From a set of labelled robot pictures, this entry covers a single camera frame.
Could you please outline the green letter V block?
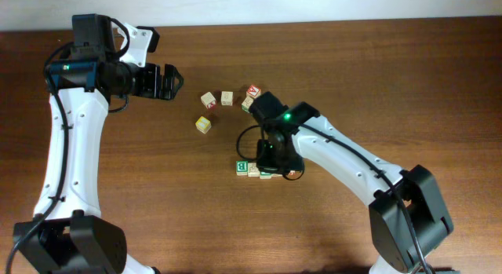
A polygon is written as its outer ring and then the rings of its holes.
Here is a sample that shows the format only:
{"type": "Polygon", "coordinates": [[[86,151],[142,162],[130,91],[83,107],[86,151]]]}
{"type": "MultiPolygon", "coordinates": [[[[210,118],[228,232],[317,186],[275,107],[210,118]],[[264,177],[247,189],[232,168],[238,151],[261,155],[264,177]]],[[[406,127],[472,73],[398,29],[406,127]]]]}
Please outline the green letter V block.
{"type": "Polygon", "coordinates": [[[260,179],[272,179],[272,174],[266,173],[266,172],[261,172],[260,173],[260,179]]]}

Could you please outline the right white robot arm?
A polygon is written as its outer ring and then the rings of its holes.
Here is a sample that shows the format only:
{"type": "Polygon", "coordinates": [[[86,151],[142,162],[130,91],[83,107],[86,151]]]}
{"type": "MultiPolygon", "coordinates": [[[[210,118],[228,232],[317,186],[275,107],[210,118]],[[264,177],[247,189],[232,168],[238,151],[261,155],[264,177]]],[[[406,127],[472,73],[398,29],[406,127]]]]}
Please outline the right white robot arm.
{"type": "Polygon", "coordinates": [[[261,172],[303,174],[310,160],[349,188],[368,208],[379,257],[371,273],[432,273],[425,258],[453,232],[453,222],[433,174],[421,165],[405,170],[345,137],[305,102],[282,104],[272,93],[249,108],[262,138],[261,172]]]}

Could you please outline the green letter B block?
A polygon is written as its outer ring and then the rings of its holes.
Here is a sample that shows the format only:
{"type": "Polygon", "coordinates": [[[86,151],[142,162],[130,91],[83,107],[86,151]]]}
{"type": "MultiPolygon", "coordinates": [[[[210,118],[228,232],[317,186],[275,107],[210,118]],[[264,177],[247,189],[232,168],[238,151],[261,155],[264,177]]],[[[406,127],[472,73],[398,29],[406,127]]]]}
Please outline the green letter B block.
{"type": "Polygon", "coordinates": [[[241,160],[236,162],[236,174],[238,176],[247,176],[248,175],[248,162],[241,160]]]}

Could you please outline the wooden hand picture block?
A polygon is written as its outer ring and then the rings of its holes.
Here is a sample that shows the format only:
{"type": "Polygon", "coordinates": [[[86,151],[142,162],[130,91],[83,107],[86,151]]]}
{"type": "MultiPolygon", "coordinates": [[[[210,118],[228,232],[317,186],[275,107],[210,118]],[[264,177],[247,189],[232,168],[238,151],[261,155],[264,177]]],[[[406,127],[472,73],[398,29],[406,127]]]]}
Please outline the wooden hand picture block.
{"type": "Polygon", "coordinates": [[[260,176],[260,170],[258,169],[256,163],[248,163],[247,174],[249,177],[259,177],[260,176]]]}

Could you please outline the wooden block green side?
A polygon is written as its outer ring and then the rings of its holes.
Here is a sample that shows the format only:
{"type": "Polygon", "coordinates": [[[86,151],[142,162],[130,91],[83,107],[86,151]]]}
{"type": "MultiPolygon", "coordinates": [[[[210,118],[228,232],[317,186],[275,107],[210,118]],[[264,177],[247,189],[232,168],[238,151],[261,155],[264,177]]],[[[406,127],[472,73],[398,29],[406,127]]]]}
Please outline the wooden block green side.
{"type": "Polygon", "coordinates": [[[252,97],[246,97],[244,101],[242,102],[242,110],[249,113],[249,108],[254,102],[254,99],[252,97]]]}

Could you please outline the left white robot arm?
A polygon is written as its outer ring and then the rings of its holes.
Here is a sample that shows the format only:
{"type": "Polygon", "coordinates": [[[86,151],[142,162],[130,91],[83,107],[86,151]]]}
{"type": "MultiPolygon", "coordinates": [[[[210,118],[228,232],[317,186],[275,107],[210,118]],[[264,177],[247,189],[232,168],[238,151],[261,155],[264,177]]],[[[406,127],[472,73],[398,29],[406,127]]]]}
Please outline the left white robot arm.
{"type": "Polygon", "coordinates": [[[30,221],[13,229],[14,254],[40,273],[153,273],[127,250],[125,233],[101,217],[100,139],[111,99],[172,100],[184,84],[171,64],[147,62],[152,27],[82,14],[74,38],[45,61],[52,129],[45,180],[30,221]]]}

